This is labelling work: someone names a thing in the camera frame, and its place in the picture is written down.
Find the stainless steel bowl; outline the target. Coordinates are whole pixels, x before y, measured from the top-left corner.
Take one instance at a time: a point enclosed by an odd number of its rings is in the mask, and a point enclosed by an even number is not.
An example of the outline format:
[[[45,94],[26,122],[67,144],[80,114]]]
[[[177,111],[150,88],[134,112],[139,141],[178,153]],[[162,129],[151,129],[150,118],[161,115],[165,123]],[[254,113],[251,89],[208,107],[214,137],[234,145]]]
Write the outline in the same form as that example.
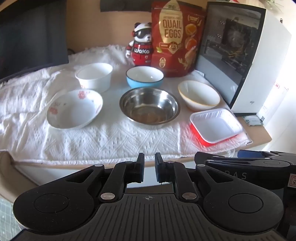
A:
[[[127,91],[119,101],[122,113],[134,125],[158,129],[174,121],[180,114],[177,98],[162,89],[140,87]]]

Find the red quail eggs bag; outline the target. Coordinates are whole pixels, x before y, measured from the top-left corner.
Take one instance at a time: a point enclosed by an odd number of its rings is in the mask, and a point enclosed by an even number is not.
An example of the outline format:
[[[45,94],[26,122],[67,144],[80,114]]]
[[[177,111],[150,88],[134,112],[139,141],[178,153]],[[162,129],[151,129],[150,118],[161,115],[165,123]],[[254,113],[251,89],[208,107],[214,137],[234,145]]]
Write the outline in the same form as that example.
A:
[[[193,70],[206,12],[182,1],[152,3],[151,66],[165,77],[182,77]]]

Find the blue ceramic bowl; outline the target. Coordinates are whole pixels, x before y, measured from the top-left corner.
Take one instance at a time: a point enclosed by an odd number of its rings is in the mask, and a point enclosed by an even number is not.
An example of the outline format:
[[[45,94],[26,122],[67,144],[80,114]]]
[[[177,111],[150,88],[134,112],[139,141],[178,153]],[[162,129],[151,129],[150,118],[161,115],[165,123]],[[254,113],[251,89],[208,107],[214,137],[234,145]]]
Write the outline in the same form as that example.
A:
[[[159,87],[164,74],[151,66],[135,66],[126,71],[126,80],[130,88]]]

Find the panda bear figurine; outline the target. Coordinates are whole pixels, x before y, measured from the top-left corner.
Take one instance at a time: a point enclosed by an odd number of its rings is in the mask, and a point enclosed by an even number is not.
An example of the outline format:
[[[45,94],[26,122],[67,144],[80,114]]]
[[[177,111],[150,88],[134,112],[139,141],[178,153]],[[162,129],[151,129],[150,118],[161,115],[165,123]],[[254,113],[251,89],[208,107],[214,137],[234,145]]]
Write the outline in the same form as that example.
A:
[[[135,66],[151,66],[153,53],[152,24],[150,22],[135,23],[132,36],[133,40],[126,48],[126,58],[130,58]]]

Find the white floral ceramic bowl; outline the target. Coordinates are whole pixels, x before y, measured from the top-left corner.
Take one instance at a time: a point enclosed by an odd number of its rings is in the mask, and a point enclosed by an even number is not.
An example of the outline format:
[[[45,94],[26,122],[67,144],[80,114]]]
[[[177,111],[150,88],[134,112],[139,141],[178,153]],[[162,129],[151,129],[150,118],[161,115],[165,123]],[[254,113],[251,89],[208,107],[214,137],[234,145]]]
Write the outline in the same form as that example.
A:
[[[103,107],[102,96],[94,90],[78,89],[58,97],[48,108],[47,121],[58,130],[72,130],[90,124]]]

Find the white computer case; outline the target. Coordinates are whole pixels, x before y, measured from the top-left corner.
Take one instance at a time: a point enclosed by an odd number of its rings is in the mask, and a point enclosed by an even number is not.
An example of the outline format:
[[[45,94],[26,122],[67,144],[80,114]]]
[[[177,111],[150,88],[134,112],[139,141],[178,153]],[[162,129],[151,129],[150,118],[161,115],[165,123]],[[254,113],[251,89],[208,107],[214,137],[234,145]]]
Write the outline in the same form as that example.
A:
[[[288,71],[292,35],[267,9],[210,1],[196,68],[237,115],[257,114]]]

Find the small green packet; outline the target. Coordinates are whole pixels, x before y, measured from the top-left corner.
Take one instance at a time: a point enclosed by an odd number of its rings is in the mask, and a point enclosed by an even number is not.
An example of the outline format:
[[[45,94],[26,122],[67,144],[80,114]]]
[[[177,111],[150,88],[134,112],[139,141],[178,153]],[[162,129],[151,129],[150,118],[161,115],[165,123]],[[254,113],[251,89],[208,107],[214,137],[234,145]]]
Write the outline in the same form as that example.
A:
[[[257,115],[243,116],[244,121],[248,126],[262,126],[263,121]]]

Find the black curved monitor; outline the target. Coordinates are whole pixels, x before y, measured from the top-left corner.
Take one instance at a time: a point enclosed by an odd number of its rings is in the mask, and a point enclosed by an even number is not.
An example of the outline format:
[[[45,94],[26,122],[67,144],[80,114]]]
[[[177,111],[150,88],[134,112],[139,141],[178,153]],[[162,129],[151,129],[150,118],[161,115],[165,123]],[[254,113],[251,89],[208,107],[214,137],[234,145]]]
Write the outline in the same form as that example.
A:
[[[66,1],[15,1],[1,11],[1,82],[67,63]]]

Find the red and white tray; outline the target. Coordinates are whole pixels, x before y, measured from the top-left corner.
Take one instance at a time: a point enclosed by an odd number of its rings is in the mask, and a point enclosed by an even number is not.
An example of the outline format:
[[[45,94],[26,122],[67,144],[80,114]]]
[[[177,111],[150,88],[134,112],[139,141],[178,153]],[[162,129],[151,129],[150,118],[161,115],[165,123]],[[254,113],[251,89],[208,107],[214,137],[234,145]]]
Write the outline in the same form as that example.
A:
[[[190,115],[190,128],[205,147],[225,142],[243,132],[234,114],[225,108],[200,111]]]

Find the white yellow-rimmed bowl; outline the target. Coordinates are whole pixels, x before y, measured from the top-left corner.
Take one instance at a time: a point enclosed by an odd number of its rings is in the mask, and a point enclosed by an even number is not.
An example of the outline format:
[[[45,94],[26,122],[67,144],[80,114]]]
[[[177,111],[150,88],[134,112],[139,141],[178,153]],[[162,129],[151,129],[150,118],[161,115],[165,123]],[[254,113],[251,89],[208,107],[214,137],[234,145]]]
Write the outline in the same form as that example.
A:
[[[178,91],[186,106],[195,112],[212,109],[221,101],[215,89],[195,80],[182,81]]]

